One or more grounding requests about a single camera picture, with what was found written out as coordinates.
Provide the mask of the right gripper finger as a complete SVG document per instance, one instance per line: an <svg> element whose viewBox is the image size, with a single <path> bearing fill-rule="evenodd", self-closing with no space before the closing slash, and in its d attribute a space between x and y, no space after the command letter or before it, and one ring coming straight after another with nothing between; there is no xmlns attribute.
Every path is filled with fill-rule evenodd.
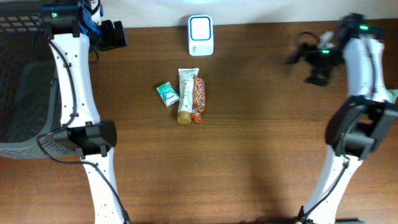
<svg viewBox="0 0 398 224"><path fill-rule="evenodd" d="M322 73L313 73L305 79L305 83L316 86L327 86L330 82L330 76Z"/></svg>
<svg viewBox="0 0 398 224"><path fill-rule="evenodd" d="M284 60L284 64L297 63L305 52L307 51L306 43L298 44L297 48Z"/></svg>

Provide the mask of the teal snack packet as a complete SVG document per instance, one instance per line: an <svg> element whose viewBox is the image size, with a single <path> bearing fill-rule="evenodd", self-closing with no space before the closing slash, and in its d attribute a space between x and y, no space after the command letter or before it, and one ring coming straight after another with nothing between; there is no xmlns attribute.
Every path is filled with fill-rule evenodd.
<svg viewBox="0 0 398 224"><path fill-rule="evenodd" d="M389 102L392 104L396 103L396 99L398 97L398 90L388 90L387 91Z"/></svg>

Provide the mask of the small teal tissue packet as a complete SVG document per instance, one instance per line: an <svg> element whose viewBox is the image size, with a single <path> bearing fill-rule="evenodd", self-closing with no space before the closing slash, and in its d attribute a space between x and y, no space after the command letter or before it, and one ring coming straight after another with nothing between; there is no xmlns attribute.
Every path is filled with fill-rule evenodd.
<svg viewBox="0 0 398 224"><path fill-rule="evenodd" d="M156 88L157 93L161 97L166 107L179 101L180 97L172 88L170 82L166 82Z"/></svg>

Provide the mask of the white cream tube gold cap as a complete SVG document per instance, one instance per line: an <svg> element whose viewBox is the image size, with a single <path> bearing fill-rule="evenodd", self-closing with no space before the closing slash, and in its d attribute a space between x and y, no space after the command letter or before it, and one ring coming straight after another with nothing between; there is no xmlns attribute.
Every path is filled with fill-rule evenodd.
<svg viewBox="0 0 398 224"><path fill-rule="evenodd" d="M199 68L179 68L179 105L177 121L181 124L190 124L193 107L194 78L198 75Z"/></svg>

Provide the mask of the red orange snack bar wrapper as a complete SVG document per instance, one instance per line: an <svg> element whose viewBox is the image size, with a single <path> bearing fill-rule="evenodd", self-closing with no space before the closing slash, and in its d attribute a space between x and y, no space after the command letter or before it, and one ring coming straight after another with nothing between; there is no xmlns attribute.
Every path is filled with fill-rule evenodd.
<svg viewBox="0 0 398 224"><path fill-rule="evenodd" d="M193 107L191 117L198 124L203 123L202 114L205 110L205 100L205 81L198 76L194 76Z"/></svg>

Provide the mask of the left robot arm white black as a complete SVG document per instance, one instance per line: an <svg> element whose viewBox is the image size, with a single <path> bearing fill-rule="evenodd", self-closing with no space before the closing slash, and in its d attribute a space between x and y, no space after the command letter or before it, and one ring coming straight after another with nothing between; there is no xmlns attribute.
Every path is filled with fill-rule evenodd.
<svg viewBox="0 0 398 224"><path fill-rule="evenodd" d="M56 64L62 101L60 127L41 134L79 157L90 185L95 223L130 223L119 198L113 158L114 121L102 121L95 105L89 69L91 52L127 46L122 22L102 21L100 1L53 1L41 7L39 21Z"/></svg>

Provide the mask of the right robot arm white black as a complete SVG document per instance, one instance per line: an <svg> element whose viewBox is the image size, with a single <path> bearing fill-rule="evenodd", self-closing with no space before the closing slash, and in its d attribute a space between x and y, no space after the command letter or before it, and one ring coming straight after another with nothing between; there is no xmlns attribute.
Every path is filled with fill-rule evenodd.
<svg viewBox="0 0 398 224"><path fill-rule="evenodd" d="M348 98L325 131L326 159L311 197L296 223L336 223L336 211L356 170L374 153L397 121L397 105L384 84L380 29L351 13L334 31L316 36L316 44L296 41L286 64L304 59L311 65L307 83L326 86L334 67L346 65Z"/></svg>

